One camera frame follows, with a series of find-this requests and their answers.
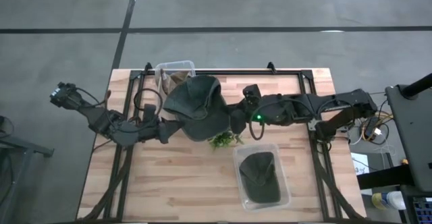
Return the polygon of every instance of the small artificial plant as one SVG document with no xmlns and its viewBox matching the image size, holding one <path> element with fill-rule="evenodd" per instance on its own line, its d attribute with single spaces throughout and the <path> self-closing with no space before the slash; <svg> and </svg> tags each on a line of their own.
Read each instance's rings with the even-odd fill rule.
<svg viewBox="0 0 432 224">
<path fill-rule="evenodd" d="M 227 148 L 230 146 L 231 142 L 236 141 L 237 143 L 244 144 L 239 134 L 234 134 L 231 131 L 226 131 L 224 133 L 220 133 L 215 137 L 208 139 L 213 150 L 217 148 Z"/>
</svg>

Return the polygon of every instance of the white bottle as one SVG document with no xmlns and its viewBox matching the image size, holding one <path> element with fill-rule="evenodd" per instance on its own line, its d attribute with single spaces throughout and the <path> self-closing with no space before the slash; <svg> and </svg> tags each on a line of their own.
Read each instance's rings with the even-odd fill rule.
<svg viewBox="0 0 432 224">
<path fill-rule="evenodd" d="M 392 208 L 396 210 L 405 210 L 405 202 L 400 191 L 375 193 L 372 195 L 372 203 L 381 210 Z"/>
</svg>

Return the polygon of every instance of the cable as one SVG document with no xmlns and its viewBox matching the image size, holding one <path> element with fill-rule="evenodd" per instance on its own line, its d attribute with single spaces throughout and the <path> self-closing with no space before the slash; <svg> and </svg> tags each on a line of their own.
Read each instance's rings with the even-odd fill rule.
<svg viewBox="0 0 432 224">
<path fill-rule="evenodd" d="M 3 136 L 0 136 L 0 139 L 9 137 L 9 136 L 11 136 L 15 132 L 15 125 L 14 125 L 14 123 L 12 123 L 12 120 L 10 118 L 6 117 L 6 116 L 2 116 L 2 117 L 5 118 L 6 120 L 8 120 L 8 122 L 10 123 L 10 125 L 11 125 L 11 132 L 8 133 L 8 134 L 5 134 Z"/>
<path fill-rule="evenodd" d="M 11 184 L 9 185 L 9 187 L 7 187 L 5 195 L 0 200 L 0 207 L 3 204 L 3 202 L 6 200 L 7 196 L 9 195 L 9 193 L 12 189 L 12 186 L 14 185 L 14 181 L 15 181 L 13 179 L 14 178 L 14 169 L 12 168 L 12 159 L 11 159 L 11 156 L 9 155 L 9 153 L 6 155 L 6 158 L 9 161 L 9 172 L 11 175 Z"/>
<path fill-rule="evenodd" d="M 372 92 L 372 93 L 369 93 L 369 95 L 374 95 L 374 94 L 385 94 L 385 92 Z"/>
<path fill-rule="evenodd" d="M 102 144 L 100 144 L 100 145 L 94 147 L 93 150 L 92 150 L 92 152 L 95 152 L 96 149 L 98 149 L 98 148 L 100 148 L 100 147 L 102 147 L 102 146 L 104 146 L 104 145 L 106 145 L 106 144 L 108 144 L 108 143 L 110 143 L 110 142 L 112 142 L 112 141 L 113 141 L 113 140 L 108 140 L 108 141 L 106 141 L 106 142 L 104 142 L 104 143 L 102 143 Z"/>
<path fill-rule="evenodd" d="M 108 119 L 109 124 L 110 124 L 111 126 L 113 126 L 114 130 L 117 130 L 117 127 L 115 126 L 114 122 L 111 120 L 111 118 L 109 118 L 109 115 L 108 115 L 108 112 L 109 112 L 109 110 L 108 110 L 108 100 L 106 100 L 106 101 L 103 103 L 103 106 L 104 106 L 104 108 L 106 109 L 106 110 L 105 110 L 105 115 L 107 116 L 107 119 Z"/>
<path fill-rule="evenodd" d="M 324 146 L 325 146 L 325 147 L 327 148 L 327 151 L 328 151 L 328 152 L 331 150 L 331 147 L 333 146 L 333 145 L 331 144 L 331 142 L 320 142 L 320 144 L 321 144 L 321 148 L 324 148 Z"/>
<path fill-rule="evenodd" d="M 385 146 L 376 148 L 374 150 L 379 150 L 379 153 L 381 153 L 381 158 L 383 159 L 383 166 L 384 166 L 384 169 L 385 169 L 385 160 L 384 160 L 384 152 L 383 152 L 383 150 L 387 149 L 387 151 L 389 152 L 390 156 L 392 156 L 392 157 L 396 156 L 396 150 L 395 150 L 394 146 L 392 146 L 391 144 L 389 144 L 389 142 L 387 141 L 387 138 L 384 138 L 384 142 L 385 142 Z"/>
<path fill-rule="evenodd" d="M 379 108 L 378 117 L 381 115 L 381 110 L 383 110 L 384 103 L 386 103 L 386 102 L 387 102 L 387 99 L 385 101 L 383 101 L 383 103 L 381 104 L 381 106 Z"/>
<path fill-rule="evenodd" d="M 356 142 L 350 144 L 350 146 L 354 146 L 354 145 L 358 144 L 361 141 L 361 139 L 362 139 L 362 136 L 360 136 Z"/>
<path fill-rule="evenodd" d="M 107 94 L 105 95 L 105 98 L 103 99 L 103 101 L 99 102 L 99 100 L 97 100 L 95 96 L 93 96 L 91 93 L 87 92 L 86 90 L 84 90 L 82 88 L 78 88 L 78 87 L 76 88 L 76 90 L 82 91 L 83 93 L 87 94 L 90 98 L 92 98 L 94 101 L 96 101 L 96 104 L 89 105 L 89 106 L 81 106 L 80 108 L 83 108 L 83 109 L 92 108 L 92 107 L 97 107 L 97 106 L 103 105 L 103 104 L 105 104 L 106 101 L 108 101 L 109 96 L 111 96 L 111 91 L 108 90 Z"/>
<path fill-rule="evenodd" d="M 137 110 L 144 111 L 144 108 L 141 109 L 139 106 L 136 105 L 136 99 L 138 98 L 138 95 L 141 95 L 142 92 L 144 92 L 146 90 L 154 92 L 159 97 L 159 106 L 158 106 L 158 109 L 157 109 L 157 111 L 155 113 L 155 116 L 153 117 L 153 119 L 151 121 L 147 122 L 146 124 L 144 124 L 143 126 L 139 127 L 136 130 L 122 130 L 122 129 L 118 129 L 120 132 L 123 132 L 123 133 L 136 133 L 136 132 L 139 132 L 140 130 L 143 130 L 145 127 L 147 127 L 149 124 L 153 123 L 157 119 L 157 117 L 159 116 L 159 113 L 162 110 L 163 99 L 162 99 L 161 94 L 158 93 L 156 90 L 154 90 L 152 88 L 143 88 L 143 89 L 139 90 L 138 92 L 136 92 L 136 94 L 134 96 L 134 106 L 135 106 L 135 108 Z"/>
<path fill-rule="evenodd" d="M 250 119 L 249 119 L 249 132 L 250 132 L 250 135 L 252 136 L 252 138 L 254 138 L 254 140 L 260 140 L 264 136 L 264 127 L 265 127 L 265 124 L 263 122 L 263 126 L 261 128 L 261 133 L 260 133 L 259 137 L 257 138 L 255 136 L 254 130 L 252 129 L 252 120 L 253 120 L 255 114 L 257 114 L 261 109 L 263 109 L 265 107 L 268 107 L 268 106 L 271 106 L 271 105 L 275 105 L 275 104 L 278 104 L 278 103 L 281 103 L 281 102 L 300 103 L 301 105 L 303 105 L 309 111 L 309 113 L 313 117 L 316 116 L 315 113 L 312 112 L 312 110 L 309 109 L 302 101 L 299 101 L 299 100 L 296 100 L 296 99 L 282 99 L 282 100 L 277 100 L 276 102 L 271 102 L 271 103 L 267 103 L 267 104 L 261 105 L 260 107 L 258 107 L 257 109 L 255 109 L 253 111 L 253 113 L 252 113 L 252 115 L 250 116 Z"/>
<path fill-rule="evenodd" d="M 384 123 L 382 125 L 384 125 L 387 128 L 387 133 L 385 134 L 384 140 L 382 142 L 374 142 L 373 140 L 369 140 L 370 143 L 381 146 L 382 144 L 384 144 L 387 141 L 387 139 L 389 138 L 389 135 L 390 135 L 390 128 L 388 125 L 386 125 Z"/>
<path fill-rule="evenodd" d="M 369 167 L 368 165 L 366 165 L 366 164 L 364 164 L 364 163 L 362 163 L 362 162 L 360 162 L 360 161 L 357 161 L 356 159 L 352 159 L 353 161 L 356 161 L 357 163 L 360 163 L 361 165 L 363 165 L 363 166 L 365 166 L 365 167 L 367 167 L 367 168 L 369 168 L 369 169 L 372 169 L 372 170 L 375 170 L 375 171 L 379 171 L 378 169 L 375 169 L 375 168 L 373 168 L 373 167 Z"/>
<path fill-rule="evenodd" d="M 379 117 L 381 117 L 381 115 L 380 115 L 380 113 L 384 113 L 384 114 L 386 114 L 386 116 L 384 116 L 384 117 L 382 117 L 374 126 L 373 126 L 373 132 L 377 129 L 377 128 L 379 128 L 381 125 L 383 125 L 383 124 L 385 124 L 385 123 L 387 123 L 387 122 L 389 122 L 390 120 L 392 120 L 393 119 L 393 114 L 389 114 L 389 113 L 387 113 L 387 112 L 385 112 L 385 111 L 380 111 L 379 113 L 378 113 L 378 115 L 379 115 Z M 366 136 L 365 136 L 365 130 L 366 130 L 366 127 L 365 127 L 365 123 L 366 122 L 368 122 L 369 120 L 371 120 L 371 118 L 368 118 L 366 121 L 364 121 L 361 125 L 360 125 L 360 128 L 361 128 L 361 131 L 360 131 L 360 135 L 362 136 L 362 139 L 363 140 L 366 140 L 366 141 L 369 141 L 369 142 L 371 142 L 371 139 L 372 139 L 372 136 L 373 136 L 373 134 L 371 134 L 368 138 L 366 138 Z"/>
</svg>

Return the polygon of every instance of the black cable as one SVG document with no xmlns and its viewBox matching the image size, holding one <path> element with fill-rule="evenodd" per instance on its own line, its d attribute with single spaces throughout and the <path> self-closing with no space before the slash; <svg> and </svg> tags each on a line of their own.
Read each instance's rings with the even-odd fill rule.
<svg viewBox="0 0 432 224">
<path fill-rule="evenodd" d="M 14 123 L 12 123 L 12 120 L 10 118 L 6 117 L 6 116 L 2 116 L 2 117 L 5 118 L 10 123 L 12 129 L 11 129 L 11 132 L 8 133 L 8 134 L 5 134 L 3 136 L 0 135 L 0 139 L 9 137 L 9 136 L 11 136 L 15 132 L 15 125 L 14 125 Z"/>
<path fill-rule="evenodd" d="M 108 141 L 106 141 L 106 142 L 104 142 L 104 143 L 102 143 L 102 144 L 100 144 L 100 145 L 94 147 L 93 150 L 92 150 L 92 152 L 95 152 L 96 149 L 98 149 L 98 148 L 100 148 L 100 147 L 102 147 L 102 146 L 104 146 L 104 145 L 106 145 L 106 144 L 108 144 L 108 143 L 110 143 L 110 142 L 112 142 L 112 141 L 113 141 L 113 140 L 108 140 Z"/>
<path fill-rule="evenodd" d="M 367 168 L 369 168 L 369 169 L 372 169 L 372 170 L 375 170 L 375 171 L 380 171 L 380 170 L 378 170 L 378 169 L 375 169 L 375 168 L 373 168 L 373 167 L 369 167 L 368 165 L 366 165 L 366 164 L 364 164 L 364 163 L 362 163 L 362 162 L 360 162 L 360 161 L 357 161 L 356 159 L 352 159 L 353 161 L 356 161 L 357 163 L 360 163 L 361 165 L 363 165 L 363 166 L 365 166 L 365 167 L 367 167 Z"/>
<path fill-rule="evenodd" d="M 322 109 L 325 105 L 328 105 L 329 103 L 333 103 L 333 102 L 336 102 L 336 99 L 328 100 L 327 102 L 325 102 L 321 106 L 319 106 L 319 108 L 317 110 L 317 115 L 319 115 L 322 112 Z"/>
<path fill-rule="evenodd" d="M 381 124 L 386 124 L 386 123 L 390 122 L 391 120 L 393 120 L 393 118 L 388 119 L 387 121 L 384 121 L 383 123 L 380 123 L 380 125 L 381 125 Z"/>
<path fill-rule="evenodd" d="M 323 148 L 324 146 L 327 148 L 327 151 L 329 152 L 331 150 L 331 147 L 333 145 L 331 144 L 331 142 L 321 142 L 321 147 Z"/>
<path fill-rule="evenodd" d="M 110 124 L 111 126 L 113 126 L 114 130 L 117 130 L 116 125 L 115 125 L 114 122 L 111 120 L 111 118 L 109 118 L 109 114 L 108 114 L 108 112 L 109 112 L 109 110 L 108 110 L 108 100 L 106 100 L 106 101 L 103 103 L 103 106 L 104 106 L 104 108 L 106 109 L 106 110 L 105 110 L 105 115 L 107 116 L 107 119 L 108 119 L 109 124 Z"/>
<path fill-rule="evenodd" d="M 369 95 L 374 95 L 374 94 L 385 94 L 385 92 L 372 92 L 372 93 L 369 93 Z"/>
<path fill-rule="evenodd" d="M 258 107 L 257 109 L 255 109 L 253 111 L 253 113 L 252 113 L 252 115 L 250 116 L 250 119 L 249 119 L 249 131 L 250 131 L 250 135 L 252 136 L 252 138 L 254 138 L 254 140 L 260 140 L 264 136 L 264 122 L 263 122 L 263 126 L 261 128 L 261 133 L 260 133 L 259 138 L 257 138 L 255 136 L 254 130 L 252 129 L 252 120 L 253 120 L 255 114 L 257 114 L 261 109 L 263 109 L 265 107 L 268 107 L 268 106 L 271 106 L 271 105 L 275 105 L 275 104 L 278 104 L 278 103 L 281 103 L 281 102 L 300 103 L 301 105 L 303 105 L 309 111 L 309 113 L 313 117 L 315 117 L 315 113 L 312 112 L 311 109 L 309 109 L 302 101 L 299 101 L 299 100 L 296 100 L 296 99 L 282 99 L 282 100 L 278 100 L 276 102 L 271 102 L 271 103 L 267 103 L 267 104 L 261 105 L 260 107 Z"/>
<path fill-rule="evenodd" d="M 136 105 L 136 99 L 138 98 L 138 95 L 141 95 L 142 92 L 144 92 L 146 90 L 154 92 L 159 97 L 159 106 L 158 106 L 158 109 L 157 109 L 157 111 L 155 113 L 155 116 L 153 117 L 153 119 L 151 121 L 145 123 L 143 126 L 139 127 L 136 130 L 122 130 L 122 129 L 118 129 L 120 132 L 123 132 L 123 133 L 136 133 L 136 132 L 139 132 L 140 130 L 143 130 L 145 127 L 147 127 L 149 124 L 153 123 L 157 119 L 157 117 L 159 116 L 159 114 L 160 114 L 160 112 L 162 110 L 163 99 L 162 99 L 161 94 L 158 93 L 156 90 L 154 90 L 152 88 L 143 88 L 143 89 L 139 90 L 138 92 L 136 92 L 136 94 L 134 96 L 134 106 L 135 106 L 135 108 L 137 110 L 144 111 L 144 108 L 141 109 L 139 106 Z"/>
<path fill-rule="evenodd" d="M 99 102 L 99 100 L 97 100 L 95 96 L 91 95 L 91 93 L 87 92 L 86 90 L 84 90 L 82 88 L 78 88 L 78 87 L 76 88 L 76 90 L 82 91 L 83 93 L 87 94 L 90 98 L 92 98 L 94 101 L 96 101 L 96 104 L 89 105 L 89 106 L 81 106 L 80 108 L 97 107 L 97 106 L 100 106 L 100 105 L 104 104 L 105 101 L 107 100 L 107 99 L 104 99 L 102 102 Z"/>
<path fill-rule="evenodd" d="M 384 103 L 386 103 L 386 102 L 387 102 L 387 99 L 385 101 L 383 101 L 383 103 L 381 104 L 381 106 L 379 108 L 378 118 L 379 118 L 379 116 L 381 116 L 381 110 L 383 110 Z"/>
<path fill-rule="evenodd" d="M 14 185 L 14 179 L 13 179 L 14 178 L 14 169 L 12 168 L 12 159 L 11 159 L 11 156 L 9 155 L 9 153 L 6 155 L 6 158 L 9 161 L 9 172 L 11 175 L 11 184 L 7 188 L 5 195 L 0 200 L 0 207 L 3 204 L 3 202 L 6 200 L 7 196 L 9 195 L 9 193 L 12 189 L 12 186 Z"/>
<path fill-rule="evenodd" d="M 371 118 L 368 118 L 367 120 L 363 121 L 363 122 L 360 124 L 360 130 L 359 130 L 359 135 L 360 135 L 360 137 L 362 137 L 362 129 L 363 129 L 364 124 L 365 124 L 366 122 L 368 122 L 368 120 L 370 120 L 370 119 L 371 119 Z M 385 141 L 389 138 L 389 135 L 390 135 L 390 128 L 389 128 L 389 126 L 386 124 L 386 122 L 385 122 L 385 123 L 380 123 L 379 125 L 376 125 L 376 126 L 375 126 L 376 128 L 379 128 L 379 127 L 381 127 L 382 125 L 384 125 L 384 126 L 387 128 L 387 131 L 386 131 L 386 133 L 385 133 L 385 140 L 383 140 L 382 142 L 374 142 L 373 140 L 367 140 L 367 142 L 370 142 L 370 143 L 372 143 L 372 144 L 376 144 L 377 146 L 381 146 L 382 144 L 385 143 Z"/>
</svg>

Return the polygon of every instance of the gray cloth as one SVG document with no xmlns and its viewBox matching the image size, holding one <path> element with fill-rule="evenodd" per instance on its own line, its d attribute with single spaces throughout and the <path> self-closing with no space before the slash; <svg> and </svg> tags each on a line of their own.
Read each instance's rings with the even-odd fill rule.
<svg viewBox="0 0 432 224">
<path fill-rule="evenodd" d="M 172 90 L 163 109 L 185 123 L 185 134 L 194 141 L 212 138 L 230 127 L 221 84 L 213 76 L 195 76 Z"/>
</svg>

